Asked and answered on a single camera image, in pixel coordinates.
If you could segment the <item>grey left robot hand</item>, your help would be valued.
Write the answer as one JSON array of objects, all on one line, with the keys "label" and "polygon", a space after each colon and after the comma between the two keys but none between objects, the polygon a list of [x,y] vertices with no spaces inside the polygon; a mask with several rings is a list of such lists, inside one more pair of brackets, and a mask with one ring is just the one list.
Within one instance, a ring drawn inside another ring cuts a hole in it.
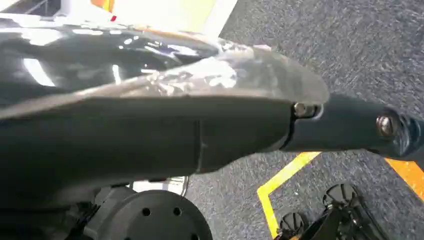
[{"label": "grey left robot hand", "polygon": [[334,94],[313,117],[247,97],[94,97],[0,115],[0,206],[57,209],[134,180],[216,171],[281,150],[365,149],[424,165],[424,123]]}]

